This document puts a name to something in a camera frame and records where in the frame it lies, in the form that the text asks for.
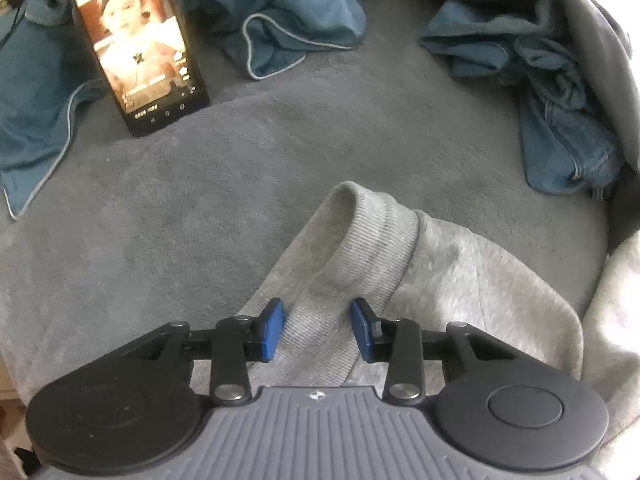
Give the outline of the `dark grey jacket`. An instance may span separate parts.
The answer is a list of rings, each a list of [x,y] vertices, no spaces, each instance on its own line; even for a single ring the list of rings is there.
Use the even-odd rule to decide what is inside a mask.
[[[464,0],[507,3],[516,0]],[[630,4],[639,23],[639,0],[561,0],[561,13],[576,42],[578,64],[611,119],[629,166],[614,192],[608,244],[614,250],[639,231],[639,34],[614,18],[614,6]]]

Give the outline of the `light grey hooded sweatshirt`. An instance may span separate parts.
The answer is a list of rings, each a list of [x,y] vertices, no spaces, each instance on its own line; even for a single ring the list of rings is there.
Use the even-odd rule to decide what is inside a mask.
[[[510,252],[463,226],[356,183],[337,185],[244,306],[273,297],[288,311],[276,357],[250,367],[254,386],[380,386],[384,367],[360,359],[348,319],[363,298],[383,318],[427,330],[470,323],[588,382],[610,426],[594,466],[639,474],[639,239],[605,263],[584,315]]]

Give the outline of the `grey bed blanket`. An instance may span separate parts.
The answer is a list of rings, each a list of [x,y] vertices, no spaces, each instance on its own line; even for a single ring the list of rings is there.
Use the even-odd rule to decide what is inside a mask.
[[[366,38],[263,81],[193,38],[212,99],[136,139],[114,103],[18,221],[1,225],[1,353],[23,400],[166,322],[239,311],[343,181],[465,226],[577,312],[598,284],[605,206],[524,177],[511,91],[455,81],[418,39],[442,0],[363,0]]]

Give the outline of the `teal blue quilt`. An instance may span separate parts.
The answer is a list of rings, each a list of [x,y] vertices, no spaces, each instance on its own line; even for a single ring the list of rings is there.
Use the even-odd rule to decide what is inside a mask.
[[[360,0],[177,0],[177,6],[183,23],[197,16],[255,80],[290,70],[310,52],[350,50],[367,25]],[[78,107],[102,94],[114,99],[73,0],[24,0],[1,23],[1,195],[18,220],[70,149]]]

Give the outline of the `black smartphone with lit screen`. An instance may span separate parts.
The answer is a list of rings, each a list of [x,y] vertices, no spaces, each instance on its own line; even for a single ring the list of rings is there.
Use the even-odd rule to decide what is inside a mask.
[[[147,136],[209,104],[177,0],[73,2],[133,136]]]

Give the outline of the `blue denim jeans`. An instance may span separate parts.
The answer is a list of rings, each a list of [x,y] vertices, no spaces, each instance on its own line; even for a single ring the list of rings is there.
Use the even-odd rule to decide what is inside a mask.
[[[515,89],[531,188],[604,196],[625,162],[622,146],[582,76],[558,0],[510,12],[447,0],[419,42],[447,58],[456,79],[494,78]]]

